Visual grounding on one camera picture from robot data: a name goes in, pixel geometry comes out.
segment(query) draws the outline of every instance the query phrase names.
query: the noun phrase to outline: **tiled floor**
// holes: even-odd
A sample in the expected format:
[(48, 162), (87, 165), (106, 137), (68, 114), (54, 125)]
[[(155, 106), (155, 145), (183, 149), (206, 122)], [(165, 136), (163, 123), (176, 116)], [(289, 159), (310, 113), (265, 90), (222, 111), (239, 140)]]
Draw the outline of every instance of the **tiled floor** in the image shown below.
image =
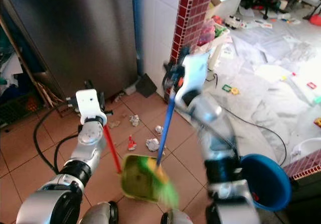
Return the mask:
[[(144, 98), (139, 93), (124, 96), (121, 101), (108, 104), (114, 115), (108, 121), (121, 121), (112, 129), (111, 135), (116, 150), (122, 158), (128, 153), (128, 136), (137, 142), (134, 154), (156, 156), (150, 152), (146, 139), (160, 138), (154, 131), (156, 125), (163, 125), (167, 105), (156, 94)], [(1, 130), (0, 155), (0, 222), (14, 223), (19, 207), (32, 192), (48, 181), (53, 172), (37, 155), (32, 134), (44, 112), (28, 117)], [(129, 116), (138, 114), (141, 121), (137, 127), (129, 122)], [(44, 155), (53, 161), (55, 145), (64, 137), (77, 131), (79, 118), (69, 114), (64, 118), (54, 112), (39, 131), (39, 143)], [(76, 139), (62, 145), (58, 156), (60, 167), (69, 158)], [(205, 207), (208, 204), (205, 169), (194, 129), (177, 113), (174, 113), (168, 134), (163, 167), (170, 176), (180, 195), (181, 210), (185, 210), (194, 223), (205, 223)], [(167, 208), (161, 204), (136, 201), (123, 196), (120, 178), (116, 174), (112, 156), (106, 148), (99, 167), (85, 189), (81, 206), (82, 216), (91, 206), (100, 201), (118, 201), (119, 223), (159, 223)]]

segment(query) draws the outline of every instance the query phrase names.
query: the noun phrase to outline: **blue broom handle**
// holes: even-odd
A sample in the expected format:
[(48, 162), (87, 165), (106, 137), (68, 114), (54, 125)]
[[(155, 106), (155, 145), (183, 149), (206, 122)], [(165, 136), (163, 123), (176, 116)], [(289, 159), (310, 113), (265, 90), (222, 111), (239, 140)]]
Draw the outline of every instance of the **blue broom handle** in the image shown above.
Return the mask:
[(158, 156), (157, 156), (157, 161), (156, 161), (157, 166), (159, 166), (161, 163), (167, 133), (169, 131), (171, 119), (172, 119), (173, 112), (174, 112), (174, 107), (175, 107), (175, 94), (170, 93), (170, 100), (169, 100), (169, 105), (167, 107), (167, 112), (166, 112), (166, 116), (165, 116), (163, 134), (162, 134), (162, 138), (160, 140), (160, 145), (159, 145), (159, 149), (158, 149)]

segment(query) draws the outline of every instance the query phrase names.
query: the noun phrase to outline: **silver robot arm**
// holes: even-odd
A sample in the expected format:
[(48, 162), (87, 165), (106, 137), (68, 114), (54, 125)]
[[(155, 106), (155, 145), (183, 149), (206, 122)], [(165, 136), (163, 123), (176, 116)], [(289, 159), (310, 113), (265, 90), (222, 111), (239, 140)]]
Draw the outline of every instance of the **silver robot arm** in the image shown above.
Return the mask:
[(83, 124), (78, 144), (60, 173), (24, 201), (17, 224), (77, 222), (84, 188), (106, 146), (103, 126), (107, 118), (96, 90), (78, 91), (76, 97)]
[(208, 53), (185, 56), (184, 83), (175, 97), (178, 109), (190, 115), (198, 129), (208, 194), (213, 199), (206, 209), (207, 223), (257, 224), (260, 221), (247, 181), (242, 177), (231, 123), (215, 99), (202, 94), (208, 58)]

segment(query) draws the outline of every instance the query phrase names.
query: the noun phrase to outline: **red tile wall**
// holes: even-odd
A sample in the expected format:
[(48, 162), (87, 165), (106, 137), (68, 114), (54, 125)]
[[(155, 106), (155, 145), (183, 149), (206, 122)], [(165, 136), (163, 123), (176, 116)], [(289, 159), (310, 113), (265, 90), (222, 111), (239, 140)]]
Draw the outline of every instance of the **red tile wall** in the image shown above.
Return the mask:
[(285, 166), (284, 171), (291, 180), (298, 180), (314, 173), (321, 172), (321, 150), (317, 150), (302, 159)]
[(173, 38), (171, 61), (176, 62), (182, 47), (193, 51), (201, 33), (210, 0), (180, 0)]

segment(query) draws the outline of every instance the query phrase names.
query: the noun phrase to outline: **white floor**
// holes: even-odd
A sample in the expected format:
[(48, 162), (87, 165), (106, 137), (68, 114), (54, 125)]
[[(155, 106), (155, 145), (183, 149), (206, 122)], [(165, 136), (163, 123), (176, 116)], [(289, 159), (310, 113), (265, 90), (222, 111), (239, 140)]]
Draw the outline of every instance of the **white floor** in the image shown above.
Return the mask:
[[(233, 42), (226, 43), (224, 54), (216, 63), (218, 85), (206, 82), (205, 92), (239, 117), (277, 132), (287, 146), (283, 166), (291, 161), (291, 151), (303, 140), (321, 136), (314, 119), (321, 117), (321, 27), (314, 26), (302, 16), (307, 10), (297, 7), (291, 15), (301, 21), (292, 25), (272, 22), (273, 28), (231, 30)], [(254, 18), (262, 21), (260, 12)], [(313, 82), (312, 90), (306, 84)], [(240, 90), (232, 95), (222, 90), (227, 84)], [(284, 158), (280, 139), (271, 132), (245, 124), (231, 117), (241, 155), (259, 153), (278, 163)]]

